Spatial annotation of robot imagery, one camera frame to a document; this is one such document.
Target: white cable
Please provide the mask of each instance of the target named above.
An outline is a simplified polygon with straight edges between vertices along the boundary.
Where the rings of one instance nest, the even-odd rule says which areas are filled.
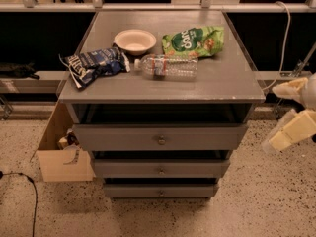
[[[289,25],[290,25],[290,13],[289,13],[289,10],[288,10],[287,6],[283,2],[277,1],[276,4],[280,5],[281,7],[283,7],[286,10],[287,18],[288,18],[286,31],[285,31],[285,34],[284,34],[284,41],[283,41],[283,47],[282,47],[282,56],[281,56],[281,60],[280,60],[279,70],[278,70],[278,73],[280,74],[280,72],[282,71],[282,68],[283,68],[283,63],[284,63],[285,46],[286,46],[286,41],[287,41],[288,29],[289,29]],[[263,88],[263,91],[268,90],[270,87],[272,87],[273,84],[276,81],[277,81],[277,77],[270,85],[268,85],[267,87]]]

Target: bottle cap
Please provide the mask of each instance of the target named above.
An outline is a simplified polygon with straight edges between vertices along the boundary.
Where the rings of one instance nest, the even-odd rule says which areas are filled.
[[[140,70],[140,59],[135,59],[135,61],[134,61],[134,69],[135,69],[135,71],[139,71]]]

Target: cable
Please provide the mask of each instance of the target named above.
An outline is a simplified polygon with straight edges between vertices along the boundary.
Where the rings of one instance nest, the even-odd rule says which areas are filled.
[[[34,180],[30,176],[28,176],[24,173],[18,173],[18,172],[3,173],[2,171],[0,171],[0,179],[3,176],[10,176],[10,175],[25,176],[34,187],[34,191],[36,193],[36,204],[34,207],[34,217],[33,217],[33,227],[32,227],[32,236],[34,237],[35,236],[35,227],[36,227],[37,209],[38,209],[38,190],[37,190],[36,184],[34,183]]]
[[[279,70],[278,70],[278,73],[280,74],[280,72],[282,71],[282,68],[283,68],[283,63],[284,63],[285,46],[286,46],[287,35],[288,35],[288,30],[289,30],[289,25],[290,25],[291,17],[290,17],[290,13],[289,13],[289,10],[288,10],[287,6],[286,6],[283,2],[277,1],[276,4],[280,5],[281,7],[283,7],[283,8],[286,10],[287,18],[288,18],[288,20],[287,20],[287,26],[286,26],[286,30],[285,30],[285,34],[284,34],[283,46],[282,46],[282,56],[281,56],[281,60],[280,60]],[[268,85],[267,87],[263,88],[263,91],[268,90],[270,87],[272,87],[273,84],[274,84],[276,81],[277,81],[277,77],[276,77],[276,79],[275,79],[270,85]]]

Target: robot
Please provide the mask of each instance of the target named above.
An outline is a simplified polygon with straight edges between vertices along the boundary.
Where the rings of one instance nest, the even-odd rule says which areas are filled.
[[[305,109],[299,113],[291,110],[284,115],[280,124],[263,143],[264,151],[271,147],[282,151],[294,143],[316,134],[316,73],[309,78],[299,78],[276,85],[273,92],[280,98],[291,99]]]

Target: gray tabletop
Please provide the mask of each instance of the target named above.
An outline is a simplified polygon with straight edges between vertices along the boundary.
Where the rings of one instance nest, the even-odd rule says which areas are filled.
[[[68,78],[64,103],[259,103],[265,99],[254,72],[220,11],[109,11],[100,12],[81,52],[112,46],[117,33],[127,29],[151,32],[157,43],[150,53],[163,53],[161,39],[193,27],[224,27],[224,48],[201,59],[193,82],[155,81],[133,71],[99,77],[84,90]]]

